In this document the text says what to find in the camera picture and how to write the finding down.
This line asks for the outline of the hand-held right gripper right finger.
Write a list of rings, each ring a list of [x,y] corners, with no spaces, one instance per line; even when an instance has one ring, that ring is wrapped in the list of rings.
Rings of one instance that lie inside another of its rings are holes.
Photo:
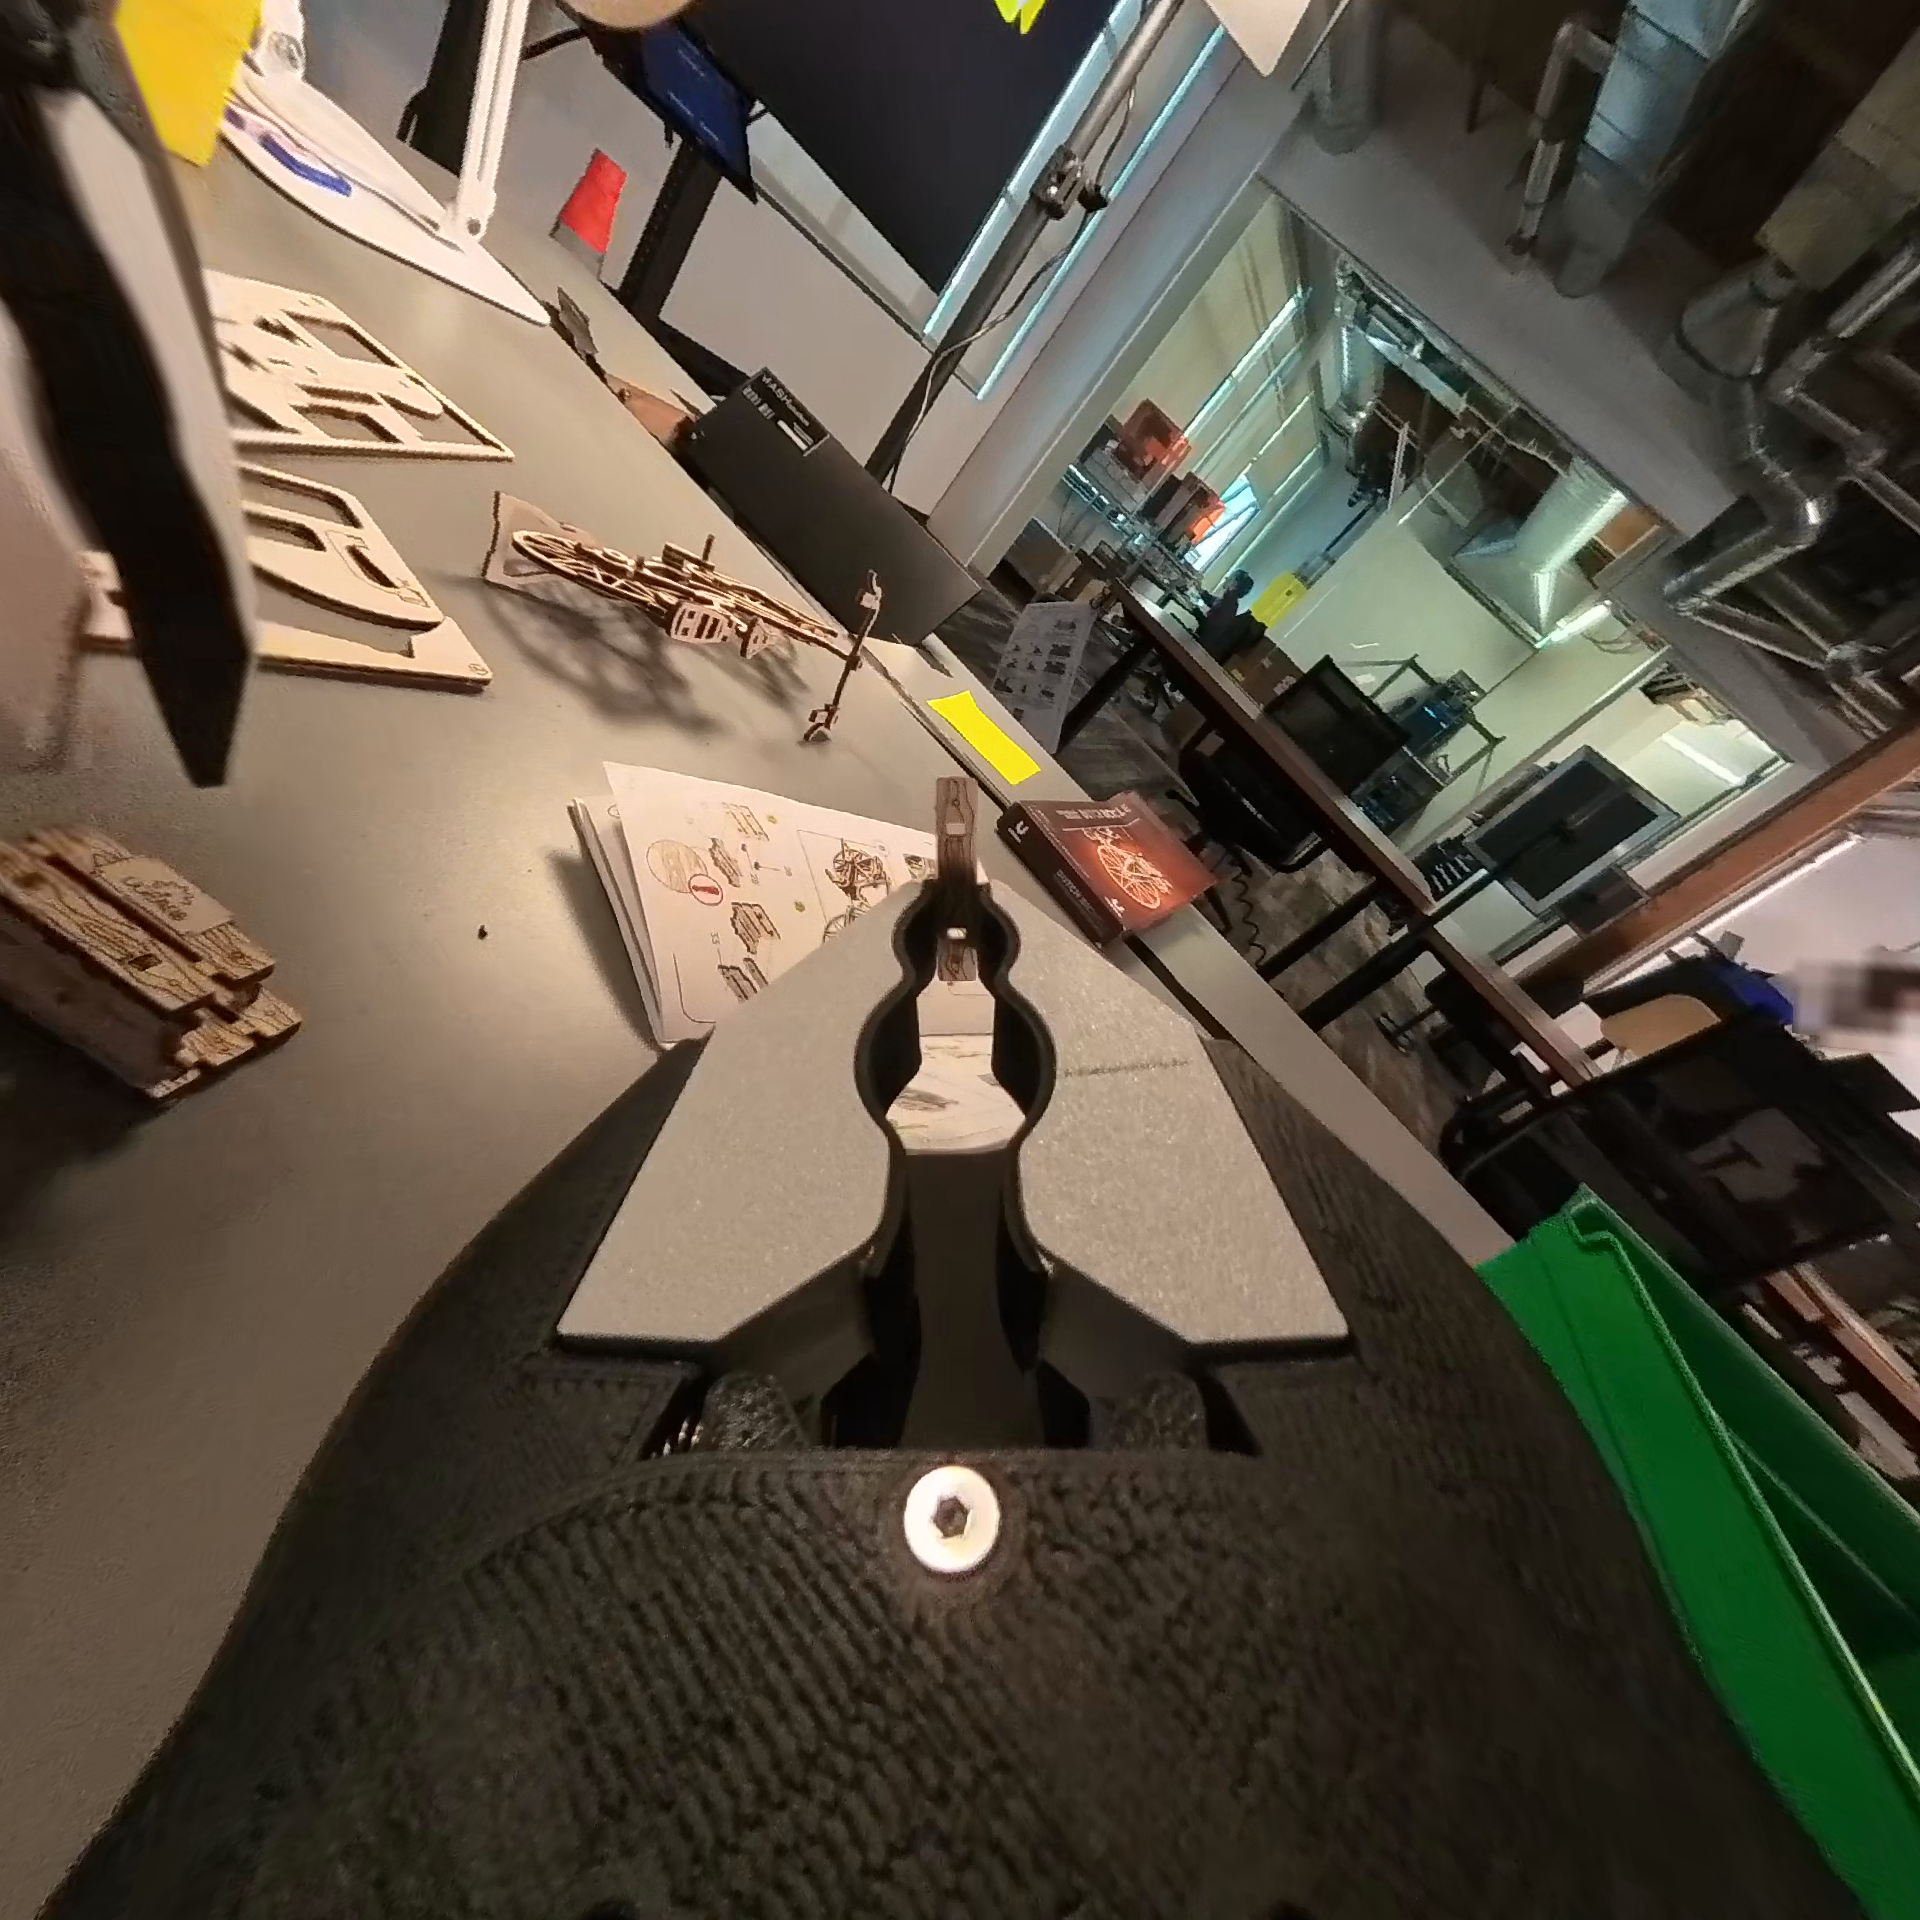
[[[980,882],[1009,1144],[966,1177],[990,1331],[1033,1407],[1339,1352],[1351,1325],[1186,1015]]]

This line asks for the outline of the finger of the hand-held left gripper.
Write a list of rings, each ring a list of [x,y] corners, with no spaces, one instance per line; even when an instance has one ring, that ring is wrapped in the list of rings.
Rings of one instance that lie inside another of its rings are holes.
[[[115,566],[187,779],[223,784],[257,589],[202,255],[117,31],[2,31],[2,753],[57,760]]]

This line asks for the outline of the small wooden model part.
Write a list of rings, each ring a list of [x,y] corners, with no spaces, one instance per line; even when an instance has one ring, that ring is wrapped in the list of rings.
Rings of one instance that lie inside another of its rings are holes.
[[[980,889],[977,864],[977,785],[966,775],[935,781],[933,822],[935,976],[942,982],[977,978]]]

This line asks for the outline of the wooden block assembly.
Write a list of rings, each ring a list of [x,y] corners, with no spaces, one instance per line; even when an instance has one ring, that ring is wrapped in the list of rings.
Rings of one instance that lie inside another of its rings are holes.
[[[2,1000],[155,1105],[285,1046],[271,953],[178,867],[90,826],[2,845]]]

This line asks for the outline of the dark model kit box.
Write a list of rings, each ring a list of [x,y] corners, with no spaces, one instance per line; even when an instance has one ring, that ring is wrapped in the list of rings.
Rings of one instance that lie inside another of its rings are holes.
[[[1159,927],[1217,883],[1137,790],[1010,803],[997,835],[1095,949]]]

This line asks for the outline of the wooden sheet with square cutouts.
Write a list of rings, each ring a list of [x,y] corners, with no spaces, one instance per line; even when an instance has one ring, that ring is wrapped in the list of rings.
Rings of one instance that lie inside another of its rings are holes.
[[[508,464],[513,448],[322,295],[206,272],[230,441],[247,451]]]

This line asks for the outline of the white instruction booklet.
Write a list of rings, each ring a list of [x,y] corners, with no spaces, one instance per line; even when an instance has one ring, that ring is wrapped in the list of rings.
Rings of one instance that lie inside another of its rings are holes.
[[[829,936],[938,875],[930,832],[740,784],[606,763],[566,814],[661,1049],[708,1038]]]

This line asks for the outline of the white desk stand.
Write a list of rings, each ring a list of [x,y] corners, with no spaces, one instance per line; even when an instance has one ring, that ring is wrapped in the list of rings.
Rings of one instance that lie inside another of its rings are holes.
[[[303,79],[303,11],[265,5],[236,69],[222,142],[314,219],[516,320],[545,304],[485,243],[495,205],[527,1],[491,1],[450,202],[439,202],[346,107]]]

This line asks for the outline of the black crate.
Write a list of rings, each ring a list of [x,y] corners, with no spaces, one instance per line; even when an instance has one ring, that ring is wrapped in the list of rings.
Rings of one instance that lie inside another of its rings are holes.
[[[1641,856],[1678,814],[1595,746],[1535,777],[1465,830],[1465,847],[1531,917],[1549,917],[1599,872]]]
[[[1407,746],[1404,723],[1331,655],[1286,683],[1265,718],[1351,800]]]

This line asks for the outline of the yellow sticky note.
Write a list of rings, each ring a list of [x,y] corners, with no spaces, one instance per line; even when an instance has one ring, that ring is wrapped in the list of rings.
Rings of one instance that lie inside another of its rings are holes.
[[[925,711],[962,742],[991,779],[1019,785],[1045,773],[1041,759],[1019,738],[1010,735],[980,709],[970,689],[949,693],[925,702]]]

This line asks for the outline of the printed leaflet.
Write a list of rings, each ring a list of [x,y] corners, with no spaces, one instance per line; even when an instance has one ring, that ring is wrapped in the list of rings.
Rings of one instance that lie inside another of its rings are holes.
[[[1086,599],[1037,599],[1015,617],[991,672],[995,698],[1053,752],[1100,607]]]

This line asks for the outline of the green plastic bin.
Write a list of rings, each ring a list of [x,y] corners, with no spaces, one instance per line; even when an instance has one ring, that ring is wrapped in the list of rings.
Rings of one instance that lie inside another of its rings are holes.
[[[1478,1269],[1572,1402],[1698,1665],[1866,1914],[1918,1914],[1918,1525],[1593,1191]]]

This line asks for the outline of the black flat box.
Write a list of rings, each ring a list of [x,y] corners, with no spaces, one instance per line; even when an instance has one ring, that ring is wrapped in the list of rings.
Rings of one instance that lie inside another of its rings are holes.
[[[868,582],[873,633],[918,645],[978,579],[772,369],[750,375],[682,431],[678,456],[820,607],[850,627]]]

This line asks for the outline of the black monitor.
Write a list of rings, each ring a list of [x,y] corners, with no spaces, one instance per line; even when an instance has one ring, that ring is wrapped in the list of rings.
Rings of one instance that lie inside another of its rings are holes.
[[[1045,135],[1138,5],[706,1],[683,19],[750,96],[756,184],[915,321],[978,263]]]

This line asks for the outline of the black tripod pole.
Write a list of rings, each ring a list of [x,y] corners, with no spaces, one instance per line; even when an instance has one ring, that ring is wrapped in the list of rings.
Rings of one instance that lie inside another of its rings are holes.
[[[972,346],[1009,321],[1052,272],[1052,263],[1045,259],[1026,275],[1022,290],[1015,288],[1018,274],[1033,254],[1033,247],[1073,208],[1081,208],[1081,214],[1092,219],[1109,202],[1100,139],[1110,129],[1122,133],[1126,127],[1137,105],[1138,81],[1180,11],[1180,1],[1140,7],[1138,19],[1119,46],[1109,73],[1026,186],[1023,201],[991,258],[973,279],[966,298],[957,306],[940,343],[933,346],[929,366],[916,375],[915,386],[900,400],[897,416],[883,429],[866,461],[868,474],[884,488],[893,488],[911,438],[925,422],[935,400],[943,392],[943,386],[957,375]]]

